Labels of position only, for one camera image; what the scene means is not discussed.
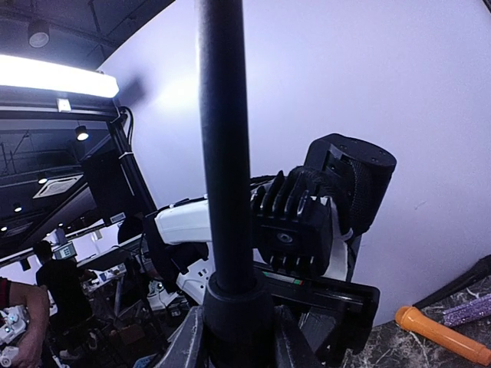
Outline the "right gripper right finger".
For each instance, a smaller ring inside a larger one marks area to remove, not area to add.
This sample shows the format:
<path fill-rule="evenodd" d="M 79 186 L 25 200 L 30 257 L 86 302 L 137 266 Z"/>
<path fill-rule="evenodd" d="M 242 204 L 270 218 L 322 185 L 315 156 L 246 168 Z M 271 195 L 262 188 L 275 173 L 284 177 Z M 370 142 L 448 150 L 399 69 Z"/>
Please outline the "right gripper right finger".
<path fill-rule="evenodd" d="M 286 306 L 274 309 L 274 367 L 278 368 L 321 368 L 301 332 L 292 312 Z"/>

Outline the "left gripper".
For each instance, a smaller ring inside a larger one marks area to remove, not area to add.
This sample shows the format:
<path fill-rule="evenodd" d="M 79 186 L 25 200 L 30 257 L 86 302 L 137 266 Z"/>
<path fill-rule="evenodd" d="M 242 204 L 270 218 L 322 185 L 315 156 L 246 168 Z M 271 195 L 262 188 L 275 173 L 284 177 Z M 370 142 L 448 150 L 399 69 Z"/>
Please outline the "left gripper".
<path fill-rule="evenodd" d="M 274 272 L 256 262 L 277 305 L 293 313 L 315 356 L 327 366 L 340 366 L 348 350 L 359 354 L 367 343 L 380 301 L 376 287 L 323 277 Z"/>

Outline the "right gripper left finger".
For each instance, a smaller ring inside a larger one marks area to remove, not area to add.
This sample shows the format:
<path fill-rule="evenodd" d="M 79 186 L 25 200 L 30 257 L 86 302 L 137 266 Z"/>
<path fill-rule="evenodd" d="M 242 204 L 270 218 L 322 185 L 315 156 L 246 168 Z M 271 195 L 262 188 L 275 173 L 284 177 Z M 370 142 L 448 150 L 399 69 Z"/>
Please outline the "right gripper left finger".
<path fill-rule="evenodd" d="M 205 348 L 204 336 L 203 308 L 192 307 L 178 328 L 173 342 L 155 367 L 208 367 L 209 358 Z"/>

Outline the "black round-base stand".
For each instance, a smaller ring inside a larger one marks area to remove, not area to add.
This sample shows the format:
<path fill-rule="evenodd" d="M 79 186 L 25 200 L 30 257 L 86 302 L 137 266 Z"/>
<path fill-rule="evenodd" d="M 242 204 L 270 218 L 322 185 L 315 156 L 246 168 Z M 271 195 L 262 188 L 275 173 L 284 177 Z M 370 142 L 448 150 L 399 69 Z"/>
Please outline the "black round-base stand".
<path fill-rule="evenodd" d="M 272 298 L 253 267 L 241 1 L 198 1 L 199 111 L 215 271 L 203 305 L 216 367 L 267 367 Z"/>

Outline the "purple glitter microphone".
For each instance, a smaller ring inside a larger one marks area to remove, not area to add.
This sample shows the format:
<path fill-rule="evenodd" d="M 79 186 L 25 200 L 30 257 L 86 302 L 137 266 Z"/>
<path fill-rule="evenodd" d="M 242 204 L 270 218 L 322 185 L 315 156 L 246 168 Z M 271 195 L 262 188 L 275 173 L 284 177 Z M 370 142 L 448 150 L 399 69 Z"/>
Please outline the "purple glitter microphone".
<path fill-rule="evenodd" d="M 443 312 L 443 324 L 456 327 L 490 316 L 490 294 Z"/>

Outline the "black microphone orange base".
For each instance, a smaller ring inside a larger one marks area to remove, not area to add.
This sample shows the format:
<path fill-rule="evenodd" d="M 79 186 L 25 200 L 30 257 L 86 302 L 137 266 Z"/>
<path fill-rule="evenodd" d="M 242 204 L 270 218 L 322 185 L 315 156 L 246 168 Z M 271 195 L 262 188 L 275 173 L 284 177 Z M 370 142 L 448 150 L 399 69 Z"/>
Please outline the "black microphone orange base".
<path fill-rule="evenodd" d="M 449 284 L 444 285 L 429 296 L 415 303 L 414 307 L 418 309 L 423 309 L 455 294 L 456 292 L 462 291 L 463 289 L 472 286 L 473 284 L 481 281 L 484 278 L 489 277 L 490 259 L 490 255 L 481 258 L 480 260 L 478 260 L 477 263 L 475 263 L 474 266 L 472 266 L 469 270 L 451 281 Z"/>

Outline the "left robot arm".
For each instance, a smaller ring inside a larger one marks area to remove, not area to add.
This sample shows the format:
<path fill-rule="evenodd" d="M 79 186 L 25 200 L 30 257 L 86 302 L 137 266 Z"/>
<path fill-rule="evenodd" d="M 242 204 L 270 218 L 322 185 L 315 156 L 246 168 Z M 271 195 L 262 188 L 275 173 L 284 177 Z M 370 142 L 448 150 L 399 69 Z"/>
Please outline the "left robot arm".
<path fill-rule="evenodd" d="M 289 173 L 253 178 L 249 207 L 185 199 L 150 216 L 153 264 L 194 301 L 163 366 L 338 367 L 360 353 L 377 288 L 351 278 L 396 168 L 387 150 L 332 133 Z"/>

